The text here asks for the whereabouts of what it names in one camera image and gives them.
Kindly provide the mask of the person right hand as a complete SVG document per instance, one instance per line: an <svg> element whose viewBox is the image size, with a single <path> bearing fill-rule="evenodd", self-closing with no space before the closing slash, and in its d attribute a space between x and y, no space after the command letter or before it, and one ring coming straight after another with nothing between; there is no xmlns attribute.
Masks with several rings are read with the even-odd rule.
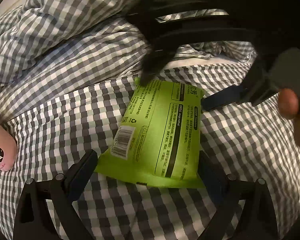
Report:
<svg viewBox="0 0 300 240"><path fill-rule="evenodd" d="M288 88L282 89L278 97L279 113L287 120L294 121L294 140L300 147L300 102L297 95Z"/></svg>

